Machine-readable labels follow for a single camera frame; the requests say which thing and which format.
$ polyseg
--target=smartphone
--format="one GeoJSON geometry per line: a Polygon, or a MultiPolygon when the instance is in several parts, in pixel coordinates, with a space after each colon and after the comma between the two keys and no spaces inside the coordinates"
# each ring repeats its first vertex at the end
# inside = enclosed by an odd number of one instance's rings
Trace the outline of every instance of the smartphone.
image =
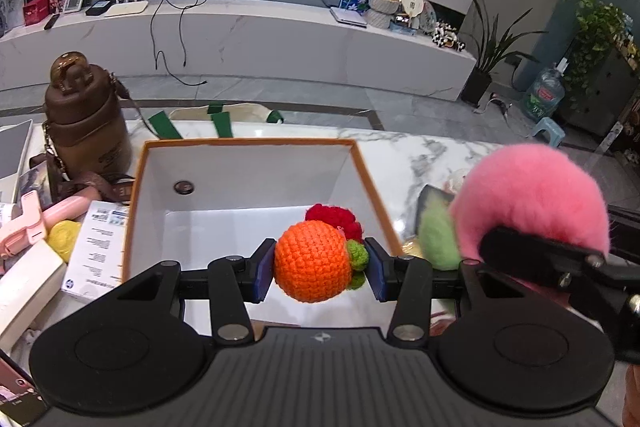
{"type": "Polygon", "coordinates": [[[27,427],[47,412],[31,378],[0,349],[0,425],[27,427]]]}
{"type": "Polygon", "coordinates": [[[44,29],[46,29],[46,30],[50,30],[50,29],[52,29],[52,28],[53,28],[53,25],[56,23],[56,21],[57,21],[58,19],[60,19],[60,14],[59,14],[59,13],[54,13],[54,14],[51,16],[51,19],[49,19],[49,20],[47,21],[47,23],[44,25],[44,29]]]}

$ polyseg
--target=blue stool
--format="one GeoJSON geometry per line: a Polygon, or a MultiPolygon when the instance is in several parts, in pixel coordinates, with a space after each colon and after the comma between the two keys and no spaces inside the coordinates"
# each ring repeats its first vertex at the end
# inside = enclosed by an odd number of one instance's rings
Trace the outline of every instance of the blue stool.
{"type": "Polygon", "coordinates": [[[531,132],[531,137],[535,137],[536,134],[542,131],[546,131],[549,135],[549,147],[558,147],[565,136],[562,128],[548,116],[536,124],[531,132]]]}

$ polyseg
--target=red crocheted toy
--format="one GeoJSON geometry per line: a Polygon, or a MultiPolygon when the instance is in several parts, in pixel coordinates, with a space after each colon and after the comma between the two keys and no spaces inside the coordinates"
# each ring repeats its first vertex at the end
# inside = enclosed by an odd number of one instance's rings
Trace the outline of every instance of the red crocheted toy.
{"type": "Polygon", "coordinates": [[[342,229],[344,237],[347,239],[355,239],[358,243],[362,243],[362,227],[356,221],[353,213],[340,206],[324,206],[324,204],[316,203],[305,215],[306,221],[324,221],[331,225],[334,229],[342,229]]]}

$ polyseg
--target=black plant pot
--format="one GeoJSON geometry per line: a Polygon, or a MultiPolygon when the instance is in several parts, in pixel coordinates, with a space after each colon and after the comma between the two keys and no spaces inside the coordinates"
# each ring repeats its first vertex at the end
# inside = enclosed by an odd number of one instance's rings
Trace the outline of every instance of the black plant pot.
{"type": "Polygon", "coordinates": [[[466,81],[465,87],[460,92],[460,100],[470,103],[474,107],[479,107],[480,99],[489,84],[491,84],[491,75],[474,68],[469,75],[468,81],[466,81]]]}

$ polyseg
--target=orange crocheted ball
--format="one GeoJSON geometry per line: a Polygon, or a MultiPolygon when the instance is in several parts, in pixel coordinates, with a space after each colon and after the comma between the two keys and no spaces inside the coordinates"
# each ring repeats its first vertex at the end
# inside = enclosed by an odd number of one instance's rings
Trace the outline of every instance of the orange crocheted ball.
{"type": "Polygon", "coordinates": [[[344,236],[322,221],[303,221],[289,227],[276,244],[276,283],[301,302],[335,297],[351,280],[345,244],[344,236]]]}

